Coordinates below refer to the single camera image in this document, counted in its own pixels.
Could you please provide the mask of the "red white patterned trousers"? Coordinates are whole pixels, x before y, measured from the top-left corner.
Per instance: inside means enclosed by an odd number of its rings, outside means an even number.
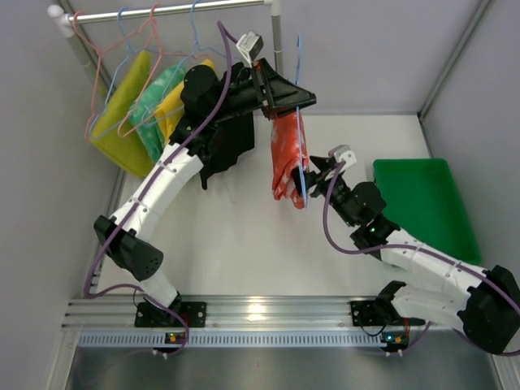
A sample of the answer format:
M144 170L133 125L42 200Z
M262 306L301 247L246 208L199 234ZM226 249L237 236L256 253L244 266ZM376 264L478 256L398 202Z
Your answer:
M305 170L308 170L309 158L306 148L306 135L303 118L301 115L302 135L304 136L303 150ZM293 112L272 122L271 129L271 161L273 176L271 181L271 191L276 201L284 198L290 200L292 204L301 210L304 208L301 195L297 194L293 179L292 170L298 170L298 135L297 135L297 114Z

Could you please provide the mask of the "black trousers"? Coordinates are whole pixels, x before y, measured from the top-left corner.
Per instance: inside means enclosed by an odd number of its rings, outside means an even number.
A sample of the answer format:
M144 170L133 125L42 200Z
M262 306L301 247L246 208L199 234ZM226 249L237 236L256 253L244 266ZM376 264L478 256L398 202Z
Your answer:
M203 163L200 171L201 187L208 189L209 178L228 170L238 158L252 150L254 140L254 85L247 67L234 65L231 84L223 106L202 131L204 144L197 152Z

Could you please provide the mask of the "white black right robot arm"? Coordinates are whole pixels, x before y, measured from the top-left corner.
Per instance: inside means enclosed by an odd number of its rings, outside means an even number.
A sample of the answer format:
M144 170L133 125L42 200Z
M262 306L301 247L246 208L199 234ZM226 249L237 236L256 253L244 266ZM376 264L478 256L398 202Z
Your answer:
M374 183L360 182L350 188L342 179L351 155L313 156L316 171L298 167L291 177L303 197L324 196L324 227L328 211L333 209L355 229L350 236L355 245L351 254L369 254L428 284L424 289L390 282L374 301L379 316L389 324L401 319L438 323L487 353L518 356L518 351L507 349L519 332L519 287L514 275L499 265L488 270L450 257L387 219L383 214L386 203Z

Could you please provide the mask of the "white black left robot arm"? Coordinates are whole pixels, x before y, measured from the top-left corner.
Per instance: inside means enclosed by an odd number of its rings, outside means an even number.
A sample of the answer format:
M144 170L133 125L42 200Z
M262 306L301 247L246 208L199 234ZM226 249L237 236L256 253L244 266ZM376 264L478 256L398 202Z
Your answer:
M280 75L265 58L252 67L236 63L223 78L203 63L184 76L180 121L138 190L93 228L102 253L126 271L143 293L145 320L152 327L183 327L182 297L163 271L163 252L150 237L181 189L200 176L201 186L226 171L254 147L253 112L283 119L317 102L314 93Z

